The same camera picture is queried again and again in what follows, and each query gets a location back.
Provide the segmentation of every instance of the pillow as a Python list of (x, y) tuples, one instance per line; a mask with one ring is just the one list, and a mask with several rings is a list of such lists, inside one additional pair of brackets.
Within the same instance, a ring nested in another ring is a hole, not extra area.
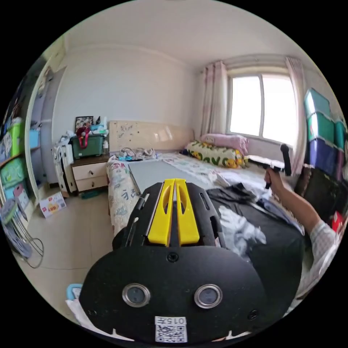
[(245, 168), (244, 157), (239, 150), (220, 148), (198, 140), (189, 143), (186, 149), (191, 156), (203, 162), (226, 168)]
[(218, 147), (236, 149), (243, 156), (248, 154), (249, 141), (241, 135), (205, 134), (200, 140)]

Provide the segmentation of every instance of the beige headboard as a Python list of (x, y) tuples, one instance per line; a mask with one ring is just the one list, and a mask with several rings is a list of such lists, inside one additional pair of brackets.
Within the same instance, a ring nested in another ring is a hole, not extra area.
[(193, 139), (193, 129), (187, 127), (139, 121), (109, 122), (110, 153), (125, 147), (182, 150)]

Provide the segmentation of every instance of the window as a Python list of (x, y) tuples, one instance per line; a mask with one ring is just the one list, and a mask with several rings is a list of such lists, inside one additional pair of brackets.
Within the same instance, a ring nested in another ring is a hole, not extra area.
[(227, 133), (256, 136), (295, 145), (296, 103), (286, 75), (261, 74), (230, 78)]

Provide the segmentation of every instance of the pink pillow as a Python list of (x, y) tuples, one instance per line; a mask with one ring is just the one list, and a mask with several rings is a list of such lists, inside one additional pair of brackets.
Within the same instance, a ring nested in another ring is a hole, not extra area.
[(243, 156), (248, 154), (249, 140), (241, 135), (205, 134), (201, 136), (200, 141), (238, 150)]

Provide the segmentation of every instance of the cardboard box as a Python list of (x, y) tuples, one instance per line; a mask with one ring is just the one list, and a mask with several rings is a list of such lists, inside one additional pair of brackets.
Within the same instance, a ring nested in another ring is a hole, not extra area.
[(40, 209), (45, 218), (50, 217), (59, 210), (66, 207), (64, 198), (61, 192), (58, 192), (46, 199), (40, 201)]

